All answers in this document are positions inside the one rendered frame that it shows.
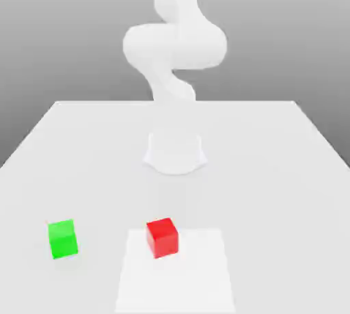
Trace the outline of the small red cube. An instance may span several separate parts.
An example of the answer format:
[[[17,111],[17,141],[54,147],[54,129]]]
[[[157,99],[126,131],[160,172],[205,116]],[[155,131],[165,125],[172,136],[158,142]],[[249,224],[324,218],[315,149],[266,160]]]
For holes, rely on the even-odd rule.
[[[178,231],[170,218],[147,222],[146,239],[155,259],[178,252]]]

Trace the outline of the small green cube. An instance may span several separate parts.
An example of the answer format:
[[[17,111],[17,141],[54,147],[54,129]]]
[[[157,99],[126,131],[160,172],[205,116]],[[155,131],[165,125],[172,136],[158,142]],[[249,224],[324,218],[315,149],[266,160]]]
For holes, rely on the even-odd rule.
[[[49,244],[53,259],[78,253],[73,219],[48,224]]]

